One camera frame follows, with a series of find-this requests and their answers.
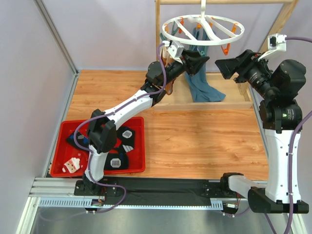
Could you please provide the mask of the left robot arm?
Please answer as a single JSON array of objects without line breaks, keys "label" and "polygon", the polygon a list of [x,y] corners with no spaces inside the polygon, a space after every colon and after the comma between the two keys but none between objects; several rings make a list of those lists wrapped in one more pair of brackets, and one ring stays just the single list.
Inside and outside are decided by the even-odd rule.
[{"label": "left robot arm", "polygon": [[102,182],[104,165],[117,143],[119,127],[133,116],[158,104],[166,95],[165,86],[182,73],[190,76],[197,74],[209,57],[183,50],[178,59],[168,66],[164,66],[160,59],[152,62],[147,68],[144,84],[132,97],[106,111],[94,110],[91,118],[80,124],[80,127],[88,125],[87,146],[78,142],[78,129],[74,131],[74,143],[89,153],[87,168],[82,179],[76,183],[75,195],[102,195],[107,186]]}]

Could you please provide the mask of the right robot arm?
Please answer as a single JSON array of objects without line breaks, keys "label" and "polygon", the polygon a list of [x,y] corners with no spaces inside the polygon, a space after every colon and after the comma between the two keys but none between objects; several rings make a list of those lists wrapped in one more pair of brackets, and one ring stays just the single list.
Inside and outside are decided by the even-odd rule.
[{"label": "right robot arm", "polygon": [[259,115],[267,140],[269,177],[266,185],[241,173],[225,173],[225,188],[248,200],[255,213],[307,214],[309,205],[301,198],[297,182],[297,147],[301,137],[302,110],[295,100],[306,83],[306,67],[293,59],[268,68],[263,54],[246,50],[236,58],[215,62],[225,79],[249,83],[261,96]]}]

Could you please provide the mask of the red santa sock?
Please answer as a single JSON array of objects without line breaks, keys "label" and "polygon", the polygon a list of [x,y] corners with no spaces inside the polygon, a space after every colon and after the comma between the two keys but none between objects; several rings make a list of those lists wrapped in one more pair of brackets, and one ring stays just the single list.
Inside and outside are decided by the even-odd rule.
[{"label": "red santa sock", "polygon": [[88,163],[89,153],[87,151],[73,152],[62,164],[61,171],[66,174],[83,172]]}]

